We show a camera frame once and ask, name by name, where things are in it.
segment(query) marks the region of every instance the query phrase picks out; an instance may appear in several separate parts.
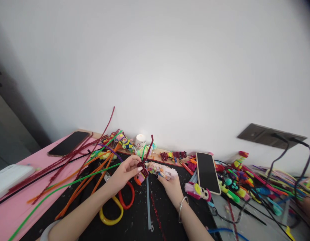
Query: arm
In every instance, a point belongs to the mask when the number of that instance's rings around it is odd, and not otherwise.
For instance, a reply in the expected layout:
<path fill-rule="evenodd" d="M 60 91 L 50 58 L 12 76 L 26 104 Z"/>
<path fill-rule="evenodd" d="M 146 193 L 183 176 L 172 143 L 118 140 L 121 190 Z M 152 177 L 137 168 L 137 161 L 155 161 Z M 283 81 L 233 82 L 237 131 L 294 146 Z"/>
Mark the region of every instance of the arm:
<path fill-rule="evenodd" d="M 165 178 L 159 176 L 158 180 L 163 184 L 169 199 L 173 203 L 177 212 L 179 212 L 179 204 L 184 197 L 179 183 L 179 177 L 177 176 L 176 179 L 167 181 Z M 183 201 L 180 217 L 189 240 L 214 241 L 186 200 Z"/>
<path fill-rule="evenodd" d="M 141 171 L 142 167 L 136 168 L 138 162 L 141 162 L 140 157 L 130 156 L 120 164 L 106 184 L 51 229 L 49 241 L 76 240 L 107 200 L 115 196 L 129 179 Z"/>

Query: smartphone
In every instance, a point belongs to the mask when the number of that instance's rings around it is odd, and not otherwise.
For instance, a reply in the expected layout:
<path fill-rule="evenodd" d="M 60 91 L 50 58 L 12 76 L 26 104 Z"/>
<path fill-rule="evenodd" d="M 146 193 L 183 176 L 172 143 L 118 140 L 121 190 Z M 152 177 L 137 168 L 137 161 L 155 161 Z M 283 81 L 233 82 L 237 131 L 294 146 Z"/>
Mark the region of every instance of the smartphone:
<path fill-rule="evenodd" d="M 76 131 L 51 149 L 47 155 L 63 157 L 75 150 L 87 137 L 88 132 Z"/>
<path fill-rule="evenodd" d="M 221 195 L 215 162 L 213 156 L 207 153 L 196 152 L 198 184 L 207 188 L 211 193 Z"/>

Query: white wall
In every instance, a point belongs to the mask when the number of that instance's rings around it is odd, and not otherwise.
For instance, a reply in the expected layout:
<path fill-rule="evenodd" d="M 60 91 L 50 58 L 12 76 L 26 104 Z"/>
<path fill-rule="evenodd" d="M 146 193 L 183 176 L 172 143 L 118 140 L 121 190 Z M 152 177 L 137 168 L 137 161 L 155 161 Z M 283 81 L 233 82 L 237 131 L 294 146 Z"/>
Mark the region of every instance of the white wall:
<path fill-rule="evenodd" d="M 0 0 L 0 67 L 34 118 L 1 91 L 51 141 L 102 132 L 116 106 L 109 132 L 269 165 L 282 150 L 236 136 L 257 123 L 310 143 L 310 10 L 296 2 Z M 296 146 L 276 167 L 307 156 Z"/>

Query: electrical outlet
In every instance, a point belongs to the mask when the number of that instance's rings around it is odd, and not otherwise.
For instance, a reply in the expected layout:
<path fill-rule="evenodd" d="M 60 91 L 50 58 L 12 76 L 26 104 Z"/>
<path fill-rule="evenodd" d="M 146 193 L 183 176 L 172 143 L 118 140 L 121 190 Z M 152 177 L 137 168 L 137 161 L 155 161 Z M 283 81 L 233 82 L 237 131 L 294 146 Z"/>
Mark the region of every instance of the electrical outlet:
<path fill-rule="evenodd" d="M 279 131 L 276 129 L 260 126 L 260 125 L 253 124 L 253 123 L 249 124 L 249 126 L 244 131 L 242 131 L 241 134 L 238 135 L 238 138 L 251 141 L 251 142 L 255 142 L 255 143 L 260 143 L 260 144 L 267 145 L 267 146 L 285 149 L 287 144 L 283 142 L 282 140 L 276 137 L 273 137 L 272 134 L 274 133 L 277 133 L 283 136 L 287 140 L 289 140 L 292 137 L 295 137 L 301 141 L 307 139 L 307 137 L 305 136 L 300 136 L 300 135 L 296 135 L 296 134 L 292 134 L 292 133 L 288 133 L 284 131 Z M 296 144 L 297 144 L 296 142 L 289 142 L 289 148 L 292 148 Z"/>

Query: pink tabletop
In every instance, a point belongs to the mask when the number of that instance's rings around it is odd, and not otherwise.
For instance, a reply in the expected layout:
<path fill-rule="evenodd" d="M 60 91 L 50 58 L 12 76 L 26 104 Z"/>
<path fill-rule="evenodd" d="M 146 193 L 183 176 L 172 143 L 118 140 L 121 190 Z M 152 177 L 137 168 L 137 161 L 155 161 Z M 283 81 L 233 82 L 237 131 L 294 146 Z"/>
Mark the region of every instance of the pink tabletop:
<path fill-rule="evenodd" d="M 24 160 L 18 162 L 18 164 L 27 165 L 30 164 L 34 168 L 44 169 L 50 164 L 58 161 L 60 157 L 49 157 L 47 156 L 47 152 L 50 151 L 53 147 L 55 147 L 58 143 L 66 139 L 68 136 L 61 138 L 60 140 L 52 143 L 51 145 L 41 149 L 40 151 L 34 153 L 33 155 L 25 158 Z M 92 142 L 95 139 L 90 138 L 88 142 Z M 60 175 L 56 178 L 54 183 L 57 183 L 76 170 L 78 170 L 87 156 L 80 158 L 70 164 L 68 164 L 64 170 L 60 173 Z M 57 172 L 54 171 L 45 177 L 41 178 L 37 182 L 29 185 L 22 191 L 15 194 L 13 197 L 5 201 L 0 205 L 0 241 L 7 241 L 11 235 L 16 231 L 19 225 L 24 221 L 24 219 L 30 214 L 30 212 L 35 208 L 35 206 L 39 203 L 39 201 L 35 205 L 27 204 L 29 199 L 34 198 L 48 185 L 49 179 Z M 74 181 L 75 177 L 67 181 L 70 183 Z M 28 222 L 23 226 L 23 228 L 19 231 L 16 238 L 14 240 L 20 240 L 25 233 L 38 221 L 38 219 L 50 208 L 50 206 L 59 198 L 59 196 L 65 191 L 66 187 L 57 191 L 53 195 L 51 195 L 46 201 L 43 202 L 42 205 L 35 211 L 35 213 L 30 217 Z"/>

